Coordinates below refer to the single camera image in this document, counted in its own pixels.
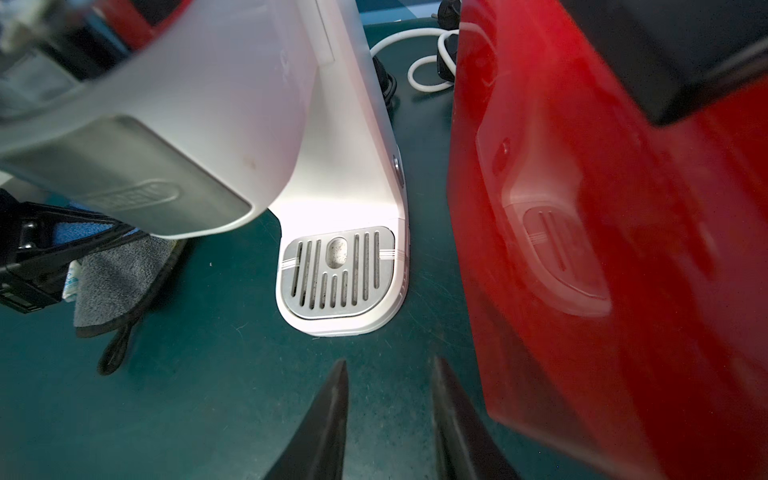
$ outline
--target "white coffee machine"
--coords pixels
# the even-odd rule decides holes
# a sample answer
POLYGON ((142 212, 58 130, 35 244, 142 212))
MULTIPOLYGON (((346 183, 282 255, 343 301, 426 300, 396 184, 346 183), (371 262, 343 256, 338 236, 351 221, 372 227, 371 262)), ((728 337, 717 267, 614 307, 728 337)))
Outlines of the white coffee machine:
POLYGON ((160 4, 0 3, 0 170, 168 239, 269 208, 286 321, 384 325, 408 283, 405 178, 354 1, 160 4))

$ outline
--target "metal grille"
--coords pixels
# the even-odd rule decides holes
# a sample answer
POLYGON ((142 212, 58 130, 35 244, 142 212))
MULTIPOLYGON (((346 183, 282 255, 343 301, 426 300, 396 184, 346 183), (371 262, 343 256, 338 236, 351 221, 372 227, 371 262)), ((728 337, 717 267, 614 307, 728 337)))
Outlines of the metal grille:
POLYGON ((283 301, 304 319, 364 313, 389 289, 396 254, 386 227, 296 239, 280 264, 283 301))

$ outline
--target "gray cloth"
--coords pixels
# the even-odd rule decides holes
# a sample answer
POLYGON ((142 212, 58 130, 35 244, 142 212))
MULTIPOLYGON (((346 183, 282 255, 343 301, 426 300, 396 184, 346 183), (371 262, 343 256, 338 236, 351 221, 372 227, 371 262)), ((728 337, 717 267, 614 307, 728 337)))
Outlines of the gray cloth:
POLYGON ((159 288, 157 279, 162 276, 162 284, 164 267, 175 264, 178 244, 176 240, 145 237, 85 257, 74 308, 78 336, 100 335, 134 320, 123 317, 152 294, 153 288, 159 288))

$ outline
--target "blue cloth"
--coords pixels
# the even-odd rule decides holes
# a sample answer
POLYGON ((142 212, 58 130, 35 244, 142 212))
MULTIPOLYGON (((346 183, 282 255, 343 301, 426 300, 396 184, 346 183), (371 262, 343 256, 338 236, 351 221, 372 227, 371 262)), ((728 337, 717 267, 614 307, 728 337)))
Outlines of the blue cloth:
POLYGON ((53 244, 64 245, 81 238, 92 237, 110 228, 112 226, 109 223, 57 223, 53 227, 53 244))

